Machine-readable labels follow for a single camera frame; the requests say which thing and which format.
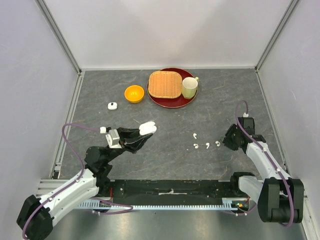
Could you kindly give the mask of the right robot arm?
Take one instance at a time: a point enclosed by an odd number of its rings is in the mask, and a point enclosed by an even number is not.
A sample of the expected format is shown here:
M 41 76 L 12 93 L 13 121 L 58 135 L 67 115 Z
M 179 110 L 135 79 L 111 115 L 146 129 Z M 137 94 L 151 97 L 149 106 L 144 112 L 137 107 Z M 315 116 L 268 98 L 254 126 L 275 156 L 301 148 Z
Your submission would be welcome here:
M 292 178 L 271 154 L 265 138 L 256 134 L 252 117 L 237 117 L 222 142 L 232 151 L 242 149 L 254 163 L 262 180 L 251 172 L 234 172 L 229 191 L 235 197 L 247 194 L 256 203 L 265 223 L 299 224 L 303 220 L 304 185 Z

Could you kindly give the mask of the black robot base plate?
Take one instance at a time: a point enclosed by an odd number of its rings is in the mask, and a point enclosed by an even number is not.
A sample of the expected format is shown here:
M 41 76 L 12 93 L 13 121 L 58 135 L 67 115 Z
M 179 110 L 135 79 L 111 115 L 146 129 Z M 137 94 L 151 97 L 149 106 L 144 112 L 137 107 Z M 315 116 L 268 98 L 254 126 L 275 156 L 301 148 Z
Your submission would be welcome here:
M 221 205 L 223 199 L 246 199 L 229 181 L 116 179 L 100 190 L 98 197 L 132 206 Z

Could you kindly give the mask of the white earbud charging case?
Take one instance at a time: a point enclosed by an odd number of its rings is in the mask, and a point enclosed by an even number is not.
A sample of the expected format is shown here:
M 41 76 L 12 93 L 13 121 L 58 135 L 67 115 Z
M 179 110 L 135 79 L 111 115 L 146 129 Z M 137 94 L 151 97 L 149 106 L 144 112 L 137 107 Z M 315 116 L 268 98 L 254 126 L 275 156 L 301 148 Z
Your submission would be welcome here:
M 139 126 L 139 134 L 141 136 L 154 134 L 157 131 L 157 126 L 154 121 L 148 121 Z

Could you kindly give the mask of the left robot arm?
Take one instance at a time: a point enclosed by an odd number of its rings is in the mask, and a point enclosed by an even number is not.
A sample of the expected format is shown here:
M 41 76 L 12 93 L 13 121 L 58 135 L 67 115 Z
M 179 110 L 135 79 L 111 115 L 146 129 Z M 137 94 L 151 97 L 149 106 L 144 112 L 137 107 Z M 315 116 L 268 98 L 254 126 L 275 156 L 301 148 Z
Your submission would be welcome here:
M 54 226 L 70 211 L 87 199 L 106 196 L 110 191 L 108 174 L 112 160 L 130 152 L 135 154 L 157 131 L 155 122 L 138 128 L 101 126 L 96 132 L 105 135 L 107 145 L 91 146 L 80 161 L 81 170 L 60 187 L 40 197 L 30 195 L 24 200 L 16 223 L 24 240 L 44 240 Z

